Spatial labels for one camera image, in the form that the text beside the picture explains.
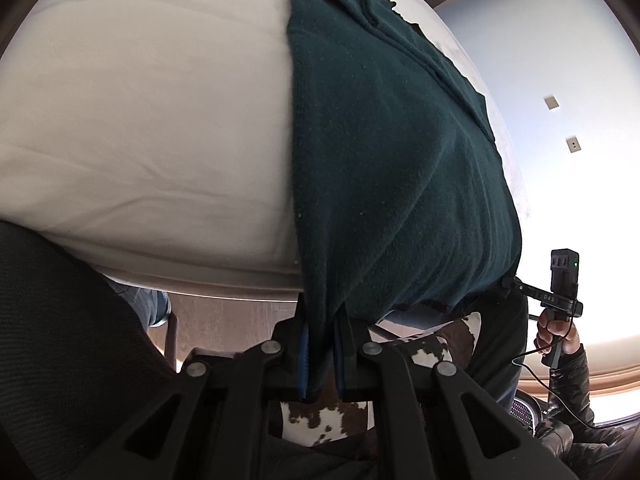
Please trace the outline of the person's right hand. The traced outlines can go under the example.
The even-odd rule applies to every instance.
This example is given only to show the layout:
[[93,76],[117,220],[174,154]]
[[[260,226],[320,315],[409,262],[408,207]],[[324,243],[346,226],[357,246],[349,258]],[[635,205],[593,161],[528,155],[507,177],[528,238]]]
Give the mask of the person's right hand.
[[572,356],[582,348],[578,330],[572,322],[560,320],[551,309],[543,310],[537,321],[535,346],[538,352],[549,353],[555,337],[563,338],[562,352],[567,356]]

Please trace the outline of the black jacket right forearm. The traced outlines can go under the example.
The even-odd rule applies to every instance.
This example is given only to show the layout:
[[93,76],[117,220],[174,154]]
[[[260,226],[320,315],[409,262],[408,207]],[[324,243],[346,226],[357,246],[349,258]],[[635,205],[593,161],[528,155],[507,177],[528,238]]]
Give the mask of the black jacket right forearm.
[[581,344],[572,354],[564,354],[559,366],[550,370],[549,413],[574,431],[593,426],[587,355]]

